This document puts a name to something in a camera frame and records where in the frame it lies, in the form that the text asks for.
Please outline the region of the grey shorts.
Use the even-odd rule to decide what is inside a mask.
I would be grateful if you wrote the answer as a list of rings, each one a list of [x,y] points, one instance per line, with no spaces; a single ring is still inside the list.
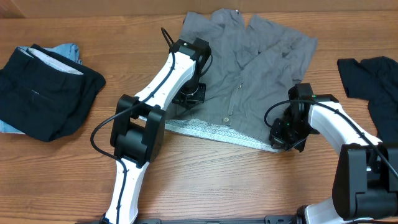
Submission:
[[[278,102],[304,79],[318,40],[256,15],[245,22],[231,9],[210,17],[188,12],[180,38],[207,41],[213,61],[201,78],[204,102],[190,110],[170,105],[166,129],[272,151],[270,125],[283,113]]]

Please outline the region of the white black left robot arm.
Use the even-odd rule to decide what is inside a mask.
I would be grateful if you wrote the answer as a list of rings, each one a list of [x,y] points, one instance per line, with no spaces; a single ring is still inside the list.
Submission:
[[[165,65],[135,96],[120,97],[111,121],[110,145],[116,158],[116,180],[111,204],[100,223],[134,223],[144,174],[157,157],[165,132],[166,110],[171,104],[190,110],[205,100],[206,73],[211,47],[202,39],[172,43]]]

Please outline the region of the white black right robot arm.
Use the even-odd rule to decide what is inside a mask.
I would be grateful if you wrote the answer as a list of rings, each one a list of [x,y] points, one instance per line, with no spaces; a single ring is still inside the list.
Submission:
[[[293,86],[288,97],[283,116],[270,124],[272,147],[303,151],[309,135],[321,134],[338,165],[330,198],[295,215],[265,217],[265,223],[386,223],[396,217],[397,145],[366,132],[333,95],[316,95],[308,83]]]

